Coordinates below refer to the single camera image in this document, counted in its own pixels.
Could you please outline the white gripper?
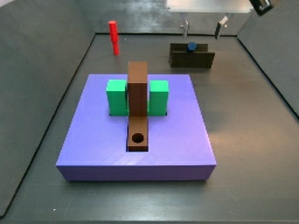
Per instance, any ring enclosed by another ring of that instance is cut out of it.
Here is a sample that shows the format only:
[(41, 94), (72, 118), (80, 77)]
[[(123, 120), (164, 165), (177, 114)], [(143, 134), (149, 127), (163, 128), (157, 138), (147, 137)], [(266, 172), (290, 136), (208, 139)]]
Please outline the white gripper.
[[(203, 13), (250, 13), (254, 9), (248, 0), (165, 0), (165, 7), (171, 12), (203, 12)], [(213, 38), (219, 39), (220, 30), (228, 22), (228, 16), (216, 24)], [(180, 24), (183, 38), (187, 39), (189, 22)]]

